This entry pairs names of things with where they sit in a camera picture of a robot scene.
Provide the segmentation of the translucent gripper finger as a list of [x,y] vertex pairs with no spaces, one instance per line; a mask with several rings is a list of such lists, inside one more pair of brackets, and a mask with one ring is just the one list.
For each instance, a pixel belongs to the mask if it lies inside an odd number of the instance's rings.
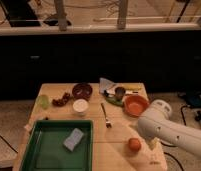
[[150,150],[154,150],[157,147],[157,143],[158,143],[158,139],[154,138],[152,140],[148,140],[147,141],[147,145],[149,147]]

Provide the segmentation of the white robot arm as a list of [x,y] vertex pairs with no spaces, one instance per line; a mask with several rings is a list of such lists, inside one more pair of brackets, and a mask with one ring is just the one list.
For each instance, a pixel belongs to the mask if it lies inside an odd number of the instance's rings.
[[167,102],[154,100],[139,117],[137,132],[148,142],[159,138],[201,158],[201,130],[172,122],[171,115]]

